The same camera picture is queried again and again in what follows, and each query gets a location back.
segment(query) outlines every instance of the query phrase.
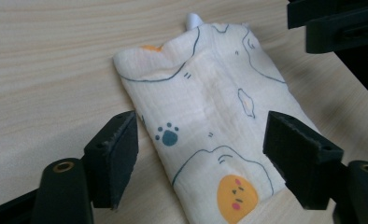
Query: cloth pouch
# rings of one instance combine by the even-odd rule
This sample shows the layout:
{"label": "cloth pouch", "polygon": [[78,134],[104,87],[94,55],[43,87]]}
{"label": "cloth pouch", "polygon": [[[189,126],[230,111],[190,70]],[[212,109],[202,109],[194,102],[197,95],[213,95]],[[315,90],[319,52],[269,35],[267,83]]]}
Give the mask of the cloth pouch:
{"label": "cloth pouch", "polygon": [[262,153],[270,110],[316,130],[244,25],[202,24],[114,64],[190,223],[237,223],[285,187]]}

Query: blue paw print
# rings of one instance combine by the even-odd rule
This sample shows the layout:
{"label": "blue paw print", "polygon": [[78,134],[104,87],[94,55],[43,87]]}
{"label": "blue paw print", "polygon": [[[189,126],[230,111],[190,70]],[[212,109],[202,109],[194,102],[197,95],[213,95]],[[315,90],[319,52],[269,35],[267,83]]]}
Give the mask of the blue paw print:
{"label": "blue paw print", "polygon": [[[158,132],[163,133],[163,135],[162,135],[163,144],[167,147],[171,147],[178,140],[178,136],[176,134],[176,132],[178,132],[178,127],[175,127],[174,130],[172,130],[173,128],[172,128],[171,123],[167,123],[166,126],[167,126],[168,130],[163,130],[163,127],[159,127]],[[159,135],[156,135],[155,139],[157,141],[159,141],[161,139],[161,137]]]}

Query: orange cartoon face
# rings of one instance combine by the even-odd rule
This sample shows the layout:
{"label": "orange cartoon face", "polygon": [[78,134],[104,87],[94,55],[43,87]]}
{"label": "orange cartoon face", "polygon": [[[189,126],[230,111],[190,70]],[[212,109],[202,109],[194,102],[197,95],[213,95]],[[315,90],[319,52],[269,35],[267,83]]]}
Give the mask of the orange cartoon face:
{"label": "orange cartoon face", "polygon": [[256,207],[258,195],[245,178],[226,175],[219,182],[217,201],[222,216],[232,224],[237,223]]}

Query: wood grain surface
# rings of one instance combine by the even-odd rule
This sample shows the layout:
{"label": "wood grain surface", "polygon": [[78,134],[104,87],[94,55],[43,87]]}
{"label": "wood grain surface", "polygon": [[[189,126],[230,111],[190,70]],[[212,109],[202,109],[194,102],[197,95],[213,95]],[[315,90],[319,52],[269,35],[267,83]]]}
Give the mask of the wood grain surface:
{"label": "wood grain surface", "polygon": [[[0,1],[0,204],[36,189],[48,164],[82,157],[110,118],[134,109],[112,56],[182,34],[189,12],[248,23],[306,115],[345,151],[344,164],[368,161],[368,91],[333,53],[304,52],[304,28],[287,29],[287,3]],[[188,223],[142,125],[139,150],[118,211],[94,209],[95,223]],[[333,208],[305,211],[285,189],[243,223],[333,223]]]}

